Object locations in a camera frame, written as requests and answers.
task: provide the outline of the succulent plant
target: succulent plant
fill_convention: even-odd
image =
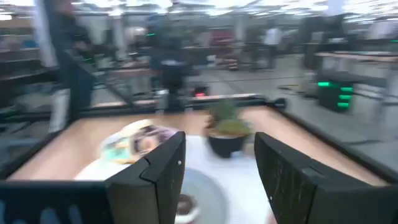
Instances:
[[[227,136],[243,136],[251,133],[247,123],[239,119],[239,113],[232,100],[221,100],[209,109],[207,128]]]

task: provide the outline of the potted plant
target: potted plant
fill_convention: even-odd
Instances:
[[[232,100],[221,100],[210,110],[210,119],[205,134],[214,153],[222,158],[231,157],[240,151],[251,134],[247,122],[239,118]]]

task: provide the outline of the green light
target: green light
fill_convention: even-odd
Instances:
[[[352,87],[341,87],[342,91],[353,91]]]
[[[351,99],[351,96],[350,95],[339,95],[338,96],[340,99],[342,99],[342,100],[350,100]]]
[[[349,107],[349,103],[338,103],[337,106],[347,108]]]
[[[330,82],[318,82],[318,86],[330,86]]]

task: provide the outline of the black pot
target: black pot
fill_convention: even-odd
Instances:
[[[206,133],[207,140],[213,152],[222,158],[230,158],[232,152],[242,150],[245,140],[249,135],[235,137],[235,138],[218,138],[217,136],[210,136]]]

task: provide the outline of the white shirt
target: white shirt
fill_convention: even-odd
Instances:
[[[272,28],[267,30],[264,43],[266,45],[279,45],[282,33],[278,28]]]

